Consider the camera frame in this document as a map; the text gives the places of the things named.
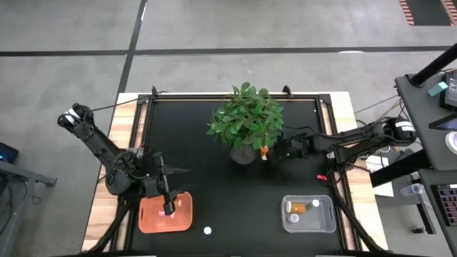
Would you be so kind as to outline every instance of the plastic tub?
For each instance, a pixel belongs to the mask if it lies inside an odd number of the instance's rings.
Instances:
[[[290,215],[297,214],[299,220],[292,223]],[[328,196],[284,196],[281,203],[281,216],[284,229],[289,233],[324,232],[333,233],[336,230],[333,202]]]

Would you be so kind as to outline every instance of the potted plant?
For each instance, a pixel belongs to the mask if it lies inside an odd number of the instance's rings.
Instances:
[[[233,86],[233,94],[211,117],[208,135],[216,135],[222,143],[231,144],[230,157],[247,165],[256,158],[256,151],[266,153],[282,130],[283,107],[272,99],[266,89],[256,91],[254,85]]]

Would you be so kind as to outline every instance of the concrete floor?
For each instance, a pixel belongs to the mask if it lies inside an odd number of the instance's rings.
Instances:
[[[0,51],[127,49],[139,4],[0,0]],[[441,46],[456,41],[454,27],[409,26],[397,0],[150,0],[137,48]],[[243,81],[279,91],[287,84],[293,91],[349,91],[357,111],[396,94],[396,76],[418,71],[439,54],[136,56],[126,91],[149,91],[153,85],[161,91],[227,91]],[[125,56],[0,57],[0,141],[21,151],[20,166],[59,178],[56,188],[36,187],[43,201],[29,207],[15,256],[79,252],[100,163],[56,125],[56,118],[74,102],[92,108],[112,104],[124,61]],[[356,116],[372,121],[393,102]],[[105,132],[111,115],[112,110],[96,113]],[[405,209],[380,211],[389,248],[449,256],[442,237],[404,236],[411,225],[403,221],[418,215],[414,208]],[[417,246],[419,237],[430,245]]]

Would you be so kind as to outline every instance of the orange tray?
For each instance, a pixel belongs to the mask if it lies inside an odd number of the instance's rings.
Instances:
[[[174,201],[176,210],[165,215],[164,196],[143,198],[140,202],[138,226],[143,233],[185,231],[192,224],[192,196],[180,193]]]

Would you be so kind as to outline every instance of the clear plastic container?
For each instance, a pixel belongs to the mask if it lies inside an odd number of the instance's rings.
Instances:
[[[297,222],[292,222],[296,217],[289,217],[293,214],[298,215]],[[289,233],[333,233],[336,230],[333,202],[328,196],[284,196],[281,216],[283,227]]]
[[[414,196],[423,193],[424,190],[425,188],[421,183],[414,183],[400,189],[400,193],[402,196]]]

